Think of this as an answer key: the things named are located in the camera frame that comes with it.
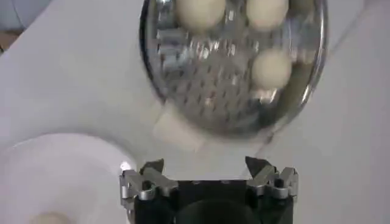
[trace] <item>white plate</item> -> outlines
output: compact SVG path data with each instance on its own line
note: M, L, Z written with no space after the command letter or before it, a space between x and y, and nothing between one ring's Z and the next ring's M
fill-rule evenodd
M77 134L45 135L0 152L0 223L23 224L59 212L72 224L125 224L119 147Z

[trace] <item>white table surface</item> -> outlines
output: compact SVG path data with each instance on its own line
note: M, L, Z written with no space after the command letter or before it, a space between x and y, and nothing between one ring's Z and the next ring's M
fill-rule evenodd
M331 46L359 14L363 3L355 2L341 4L341 14L353 15L345 18L330 1ZM115 141L139 161L164 157L177 178L242 173L243 157L260 147L256 142L215 143L193 154L153 137L161 106L138 53L140 7L139 0L56 0L49 6L0 58L0 148L42 133L78 131ZM329 59L312 102L258 153L298 169L296 223L390 222L386 9L366 13ZM332 28L332 21L340 27Z

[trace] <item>white tabletop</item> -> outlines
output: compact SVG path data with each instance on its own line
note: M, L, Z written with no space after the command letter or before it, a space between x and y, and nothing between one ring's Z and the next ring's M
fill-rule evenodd
M332 2L330 9L337 8ZM336 19L340 12L332 10L331 23L353 21L362 4L347 2L342 12L354 9L353 16ZM136 160L172 161L167 169L178 178L242 173L243 157L260 147L255 142L188 153L153 137L161 105L139 56L141 3L56 0L49 6L0 58L0 148L42 133L87 132L115 141ZM296 223L390 222L390 49L388 30L381 29L387 6L368 12L334 51L312 102L258 154L298 169ZM344 29L332 27L341 37ZM337 42L332 35L332 46Z

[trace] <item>perforated metal tray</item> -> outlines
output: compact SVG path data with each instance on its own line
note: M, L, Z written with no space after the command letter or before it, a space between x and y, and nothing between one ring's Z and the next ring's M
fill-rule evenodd
M249 26L245 4L227 0L224 19L202 35L180 26L175 0L147 0L141 17L141 51L162 101L172 101L189 120L220 135L282 127L303 107L324 64L325 1L290 2L283 25L263 33ZM291 80L284 89L255 89L252 61L272 47L289 52Z

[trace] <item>dough ball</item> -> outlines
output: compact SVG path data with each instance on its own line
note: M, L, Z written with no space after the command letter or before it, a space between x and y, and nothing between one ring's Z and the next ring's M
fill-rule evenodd
M49 212L35 216L30 224L71 224L71 222L61 213Z
M290 79L292 62L281 49L268 49L255 59L252 65L252 79L259 88L285 87Z
M225 15L226 0L176 0L182 26L196 33L207 31Z
M258 31L271 31L286 18L288 0L248 0L246 15L249 24Z

